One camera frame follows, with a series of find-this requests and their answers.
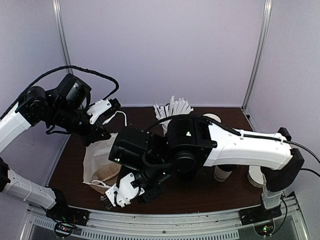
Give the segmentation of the brown paper bag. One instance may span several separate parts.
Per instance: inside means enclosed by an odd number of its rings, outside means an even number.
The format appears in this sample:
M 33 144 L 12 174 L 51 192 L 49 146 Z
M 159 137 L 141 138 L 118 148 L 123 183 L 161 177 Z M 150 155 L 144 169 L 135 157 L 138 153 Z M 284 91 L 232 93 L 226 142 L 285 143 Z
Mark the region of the brown paper bag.
M 112 145 L 117 133 L 111 138 L 90 144 L 85 149 L 83 159 L 83 183 L 100 194 L 112 187 L 118 178 L 121 165 L 109 160 Z

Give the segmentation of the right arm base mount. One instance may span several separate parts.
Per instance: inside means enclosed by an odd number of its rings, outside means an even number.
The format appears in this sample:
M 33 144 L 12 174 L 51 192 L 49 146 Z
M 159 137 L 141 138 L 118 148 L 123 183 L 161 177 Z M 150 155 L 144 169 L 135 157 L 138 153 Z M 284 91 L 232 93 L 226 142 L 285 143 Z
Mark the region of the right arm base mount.
M 274 218 L 282 215 L 281 206 L 265 209 L 264 205 L 244 208 L 238 211 L 242 226 L 253 225 L 261 237 L 269 237 L 275 231 Z

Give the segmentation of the white paper coffee cup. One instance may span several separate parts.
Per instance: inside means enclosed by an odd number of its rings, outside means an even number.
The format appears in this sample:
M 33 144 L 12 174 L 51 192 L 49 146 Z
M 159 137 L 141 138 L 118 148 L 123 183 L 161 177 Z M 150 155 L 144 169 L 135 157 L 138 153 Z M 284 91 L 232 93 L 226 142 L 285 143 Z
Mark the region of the white paper coffee cup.
M 224 182 L 233 172 L 234 165 L 216 165 L 214 168 L 214 179 L 218 182 Z

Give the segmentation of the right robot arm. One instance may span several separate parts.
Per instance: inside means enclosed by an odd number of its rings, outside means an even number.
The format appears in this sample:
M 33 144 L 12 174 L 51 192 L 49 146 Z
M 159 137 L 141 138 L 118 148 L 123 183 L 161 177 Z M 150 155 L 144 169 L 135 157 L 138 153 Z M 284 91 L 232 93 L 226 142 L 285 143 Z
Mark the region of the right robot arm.
M 134 200 L 149 203 L 175 174 L 189 178 L 201 167 L 257 166 L 263 188 L 256 216 L 266 221 L 305 162 L 284 127 L 276 133 L 246 131 L 203 115 L 177 115 L 168 122 L 164 136 L 150 127 L 125 127 L 117 134 L 108 158 L 120 164 L 121 170 L 116 183 L 101 197 L 105 208 L 123 208 Z

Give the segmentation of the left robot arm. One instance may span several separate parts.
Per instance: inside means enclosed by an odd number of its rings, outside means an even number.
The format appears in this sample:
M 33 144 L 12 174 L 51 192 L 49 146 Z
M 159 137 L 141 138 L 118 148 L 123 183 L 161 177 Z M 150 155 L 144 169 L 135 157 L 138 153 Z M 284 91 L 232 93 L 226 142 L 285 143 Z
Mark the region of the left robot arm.
M 85 146 L 108 140 L 111 134 L 99 117 L 111 105 L 107 99 L 91 104 L 91 87 L 77 76 L 68 73 L 59 85 L 50 90 L 40 86 L 27 88 L 0 118 L 0 149 L 5 150 L 18 136 L 44 122 L 46 134 L 77 134 Z M 0 162 L 0 190 L 40 205 L 47 216 L 67 222 L 73 211 L 62 191 L 42 187 L 18 176 L 3 160 Z

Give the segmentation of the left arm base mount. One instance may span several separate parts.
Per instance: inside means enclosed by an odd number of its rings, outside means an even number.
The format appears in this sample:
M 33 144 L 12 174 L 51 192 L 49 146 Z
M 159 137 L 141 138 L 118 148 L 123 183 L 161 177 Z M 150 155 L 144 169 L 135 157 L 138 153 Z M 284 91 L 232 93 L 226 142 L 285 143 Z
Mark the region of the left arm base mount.
M 66 239 L 74 232 L 79 232 L 87 226 L 90 212 L 85 209 L 67 206 L 66 208 L 46 209 L 41 207 L 47 218 L 55 222 L 53 232 L 58 238 Z

